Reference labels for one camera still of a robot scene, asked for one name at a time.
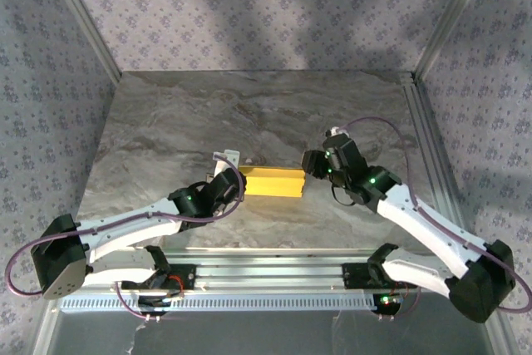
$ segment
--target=floral wall pattern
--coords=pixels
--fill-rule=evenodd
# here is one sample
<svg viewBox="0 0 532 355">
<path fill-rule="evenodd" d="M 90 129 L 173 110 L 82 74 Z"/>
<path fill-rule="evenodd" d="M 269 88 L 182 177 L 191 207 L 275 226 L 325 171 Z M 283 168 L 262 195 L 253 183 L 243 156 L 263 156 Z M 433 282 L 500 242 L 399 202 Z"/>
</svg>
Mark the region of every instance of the floral wall pattern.
<svg viewBox="0 0 532 355">
<path fill-rule="evenodd" d="M 425 84 L 465 216 L 532 284 L 532 2 L 471 0 Z M 525 301 L 518 288 L 509 306 Z M 510 321 L 530 353 L 532 313 Z"/>
<path fill-rule="evenodd" d="M 448 0 L 84 2 L 123 71 L 412 71 Z"/>
<path fill-rule="evenodd" d="M 7 291 L 7 258 L 76 213 L 114 87 L 63 0 L 0 0 L 0 353 L 26 350 L 35 300 Z M 17 285 L 37 289 L 25 254 Z"/>
</svg>

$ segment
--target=gray marble tabletop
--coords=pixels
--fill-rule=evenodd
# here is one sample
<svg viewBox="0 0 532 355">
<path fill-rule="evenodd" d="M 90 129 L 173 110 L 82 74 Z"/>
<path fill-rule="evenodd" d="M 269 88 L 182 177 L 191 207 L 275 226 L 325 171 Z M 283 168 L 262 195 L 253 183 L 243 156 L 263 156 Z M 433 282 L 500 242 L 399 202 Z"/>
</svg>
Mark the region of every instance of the gray marble tabletop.
<svg viewBox="0 0 532 355">
<path fill-rule="evenodd" d="M 398 124 L 413 160 L 416 191 L 432 203 L 425 166 L 398 78 L 368 72 L 135 72 L 116 90 L 78 219 L 146 206 L 203 180 L 212 154 L 238 150 L 241 164 L 299 167 L 323 132 L 360 116 Z M 351 130 L 372 165 L 406 181 L 394 132 L 378 122 Z M 327 181 L 308 177 L 300 199 L 246 196 L 235 213 L 164 238 L 183 247 L 356 248 L 422 246 L 364 207 L 337 204 Z"/>
</svg>

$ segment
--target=yellow block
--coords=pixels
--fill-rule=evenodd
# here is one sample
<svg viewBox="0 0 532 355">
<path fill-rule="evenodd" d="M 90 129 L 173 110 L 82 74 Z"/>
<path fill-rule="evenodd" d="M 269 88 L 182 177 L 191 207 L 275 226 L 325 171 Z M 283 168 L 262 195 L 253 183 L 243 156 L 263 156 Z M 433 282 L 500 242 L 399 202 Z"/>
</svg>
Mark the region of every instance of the yellow block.
<svg viewBox="0 0 532 355">
<path fill-rule="evenodd" d="M 269 166 L 240 166 L 239 170 L 248 181 L 246 195 L 277 197 L 301 197 L 303 195 L 305 184 L 303 170 Z"/>
</svg>

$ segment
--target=purple cable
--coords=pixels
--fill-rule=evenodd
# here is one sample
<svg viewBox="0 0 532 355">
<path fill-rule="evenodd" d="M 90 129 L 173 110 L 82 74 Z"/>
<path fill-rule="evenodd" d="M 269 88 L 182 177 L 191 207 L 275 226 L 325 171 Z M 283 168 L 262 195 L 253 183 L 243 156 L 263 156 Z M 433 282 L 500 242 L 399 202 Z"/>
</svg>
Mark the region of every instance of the purple cable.
<svg viewBox="0 0 532 355">
<path fill-rule="evenodd" d="M 127 312 L 131 313 L 136 318 L 147 320 L 147 317 L 143 315 L 142 313 L 136 312 L 132 307 L 130 307 L 127 302 L 124 300 L 124 297 L 122 296 L 122 293 L 120 291 L 120 284 L 119 282 L 115 282 L 115 291 L 116 295 L 118 296 L 118 300 L 122 304 L 122 306 L 126 309 Z M 159 320 L 166 321 L 166 320 L 184 320 L 183 318 L 172 318 L 171 316 L 168 316 L 167 314 L 164 314 L 162 316 L 159 316 Z"/>
<path fill-rule="evenodd" d="M 394 318 L 402 318 L 403 316 L 406 316 L 410 312 L 412 312 L 414 309 L 416 309 L 417 304 L 419 303 L 419 300 L 421 299 L 421 287 L 417 287 L 416 290 L 416 299 L 414 299 L 414 303 L 403 313 L 399 313 L 398 315 L 394 315 Z"/>
<path fill-rule="evenodd" d="M 122 306 L 126 309 L 127 312 L 131 313 L 133 316 L 140 318 L 140 319 L 146 319 L 146 316 L 144 316 L 142 313 L 136 312 L 132 307 L 130 307 L 127 302 L 124 300 L 124 297 L 122 297 L 122 293 L 120 292 L 120 285 L 118 282 L 115 282 L 115 291 L 116 296 L 118 297 L 118 300 L 122 304 Z"/>
<path fill-rule="evenodd" d="M 209 218 L 191 218 L 189 216 L 179 216 L 179 215 L 167 214 L 167 213 L 164 213 L 164 212 L 153 212 L 153 213 L 143 212 L 141 214 L 128 216 L 127 218 L 120 219 L 120 220 L 117 220 L 116 222 L 112 222 L 110 224 L 105 224 L 105 225 L 99 226 L 97 228 L 84 229 L 84 230 L 74 230 L 72 232 L 51 234 L 49 236 L 45 236 L 45 237 L 41 237 L 39 239 L 35 239 L 33 241 L 30 241 L 29 243 L 24 244 L 20 249 L 18 249 L 15 252 L 15 254 L 13 254 L 13 256 L 7 262 L 6 269 L 5 269 L 5 272 L 4 272 L 4 278 L 6 280 L 7 287 L 9 288 L 9 290 L 12 293 L 18 295 L 19 297 L 32 297 L 34 295 L 42 294 L 41 290 L 35 291 L 35 292 L 32 292 L 32 293 L 27 292 L 27 291 L 22 291 L 21 289 L 17 288 L 13 284 L 13 281 L 11 280 L 11 271 L 13 269 L 13 266 L 17 262 L 18 257 L 22 254 L 22 252 L 24 252 L 25 250 L 27 250 L 27 249 L 35 246 L 35 245 L 47 243 L 47 242 L 53 241 L 53 240 L 66 239 L 68 237 L 82 236 L 82 235 L 85 235 L 85 234 L 98 234 L 98 233 L 106 231 L 108 229 L 113 229 L 116 226 L 120 226 L 122 224 L 127 224 L 128 222 L 131 222 L 132 220 L 150 218 L 150 217 L 153 217 L 153 216 L 160 216 L 160 217 L 163 217 L 163 218 L 166 218 L 166 219 L 170 219 L 170 220 L 174 220 L 174 221 L 183 220 L 185 222 L 194 222 L 194 223 L 205 224 L 205 223 L 215 222 L 216 220 L 223 219 L 226 216 L 228 216 L 229 214 L 232 214 L 238 208 L 238 206 L 240 205 L 240 203 L 242 202 L 242 199 L 244 197 L 244 181 L 242 180 L 242 176 L 240 175 L 239 170 L 237 169 L 237 167 L 231 161 L 225 159 L 224 157 L 222 157 L 220 155 L 215 155 L 214 158 L 216 160 L 221 160 L 221 161 L 224 161 L 225 163 L 227 163 L 229 165 L 229 167 L 234 171 L 234 173 L 236 174 L 236 177 L 237 177 L 237 179 L 239 181 L 239 197 L 236 200 L 236 202 L 234 203 L 234 205 L 229 209 L 229 211 L 224 212 L 222 215 L 211 216 Z"/>
<path fill-rule="evenodd" d="M 497 265 L 499 265 L 506 272 L 508 272 L 512 276 L 512 278 L 514 278 L 517 282 L 519 282 L 519 284 L 521 285 L 523 290 L 526 292 L 526 295 L 528 297 L 528 303 L 524 307 L 522 307 L 522 308 L 499 307 L 499 309 L 501 311 L 504 311 L 504 312 L 507 312 L 507 313 L 527 313 L 530 310 L 532 310 L 532 290 L 530 289 L 529 285 L 525 282 L 525 280 L 523 278 L 521 278 L 510 266 L 508 266 L 507 264 L 502 262 L 500 259 L 496 258 L 494 255 L 492 255 L 492 254 L 488 253 L 487 251 L 483 250 L 482 248 L 478 247 L 477 245 L 474 245 L 472 243 L 468 243 L 467 240 L 462 239 L 458 234 L 448 230 L 448 228 L 446 228 L 445 226 L 440 225 L 423 208 L 421 208 L 419 206 L 419 203 L 417 202 L 416 194 L 414 192 L 414 185 L 413 185 L 413 179 L 412 179 L 412 176 L 411 176 L 411 168 L 410 168 L 410 159 L 409 159 L 409 155 L 408 155 L 408 150 L 406 148 L 405 138 L 402 135 L 402 133 L 399 131 L 399 128 L 397 128 L 397 126 L 393 122 L 387 120 L 386 118 L 381 118 L 380 116 L 364 116 L 362 118 L 357 118 L 356 120 L 353 120 L 353 121 L 347 123 L 346 125 L 342 126 L 340 129 L 341 130 L 347 130 L 347 128 L 349 128 L 350 126 L 352 126 L 352 125 L 354 125 L 354 124 L 356 124 L 358 122 L 369 121 L 369 120 L 371 120 L 371 121 L 380 121 L 380 122 L 384 122 L 385 124 L 388 124 L 389 126 L 392 127 L 392 129 L 399 136 L 399 140 L 401 141 L 402 149 L 404 151 L 405 159 L 406 159 L 406 179 L 408 180 L 408 186 L 407 187 L 408 187 L 408 191 L 410 192 L 411 202 L 414 204 L 414 207 L 417 210 L 417 212 L 419 212 L 419 214 L 421 216 L 423 216 L 423 218 L 425 218 L 426 221 L 429 222 L 432 226 L 434 226 L 435 228 L 439 229 L 442 233 L 446 234 L 451 239 L 453 239 L 453 240 L 457 241 L 458 243 L 464 245 L 468 249 L 472 249 L 476 253 L 486 257 L 490 261 L 492 261 L 492 262 L 496 263 Z"/>
</svg>

